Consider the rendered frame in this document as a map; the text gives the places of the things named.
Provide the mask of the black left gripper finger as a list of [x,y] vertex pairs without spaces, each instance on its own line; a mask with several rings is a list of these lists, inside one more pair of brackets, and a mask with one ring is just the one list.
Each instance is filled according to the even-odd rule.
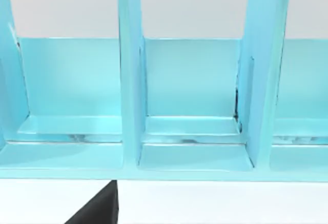
[[116,180],[111,180],[64,224],[118,224]]

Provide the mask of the light blue rack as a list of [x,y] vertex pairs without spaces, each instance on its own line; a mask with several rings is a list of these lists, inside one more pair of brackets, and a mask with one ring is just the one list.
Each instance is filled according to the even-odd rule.
[[247,0],[241,38],[21,37],[0,0],[0,178],[328,182],[328,36]]

